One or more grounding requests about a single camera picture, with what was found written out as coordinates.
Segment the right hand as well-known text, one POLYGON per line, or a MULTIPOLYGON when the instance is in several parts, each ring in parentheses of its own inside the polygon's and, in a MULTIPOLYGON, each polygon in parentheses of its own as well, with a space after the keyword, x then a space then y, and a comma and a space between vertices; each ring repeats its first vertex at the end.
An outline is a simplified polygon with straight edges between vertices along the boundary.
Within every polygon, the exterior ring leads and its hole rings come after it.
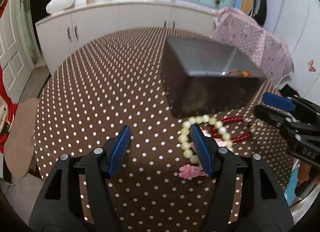
POLYGON ((311 166, 306 162, 300 162, 300 168, 298 171, 298 181, 304 183, 310 179, 311 166))

